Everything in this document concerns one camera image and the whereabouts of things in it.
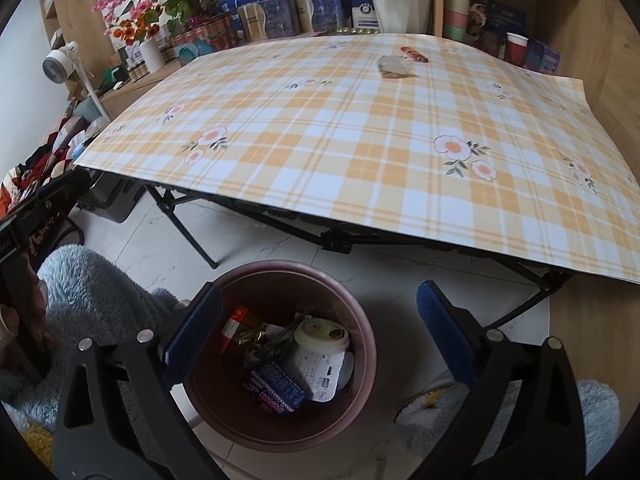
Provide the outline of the person left hand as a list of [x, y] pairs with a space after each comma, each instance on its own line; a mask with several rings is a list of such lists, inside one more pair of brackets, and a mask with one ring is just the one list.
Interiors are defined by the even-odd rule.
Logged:
[[1, 304], [9, 309], [8, 329], [29, 359], [49, 353], [44, 318], [46, 298], [28, 255], [19, 254], [1, 265]]

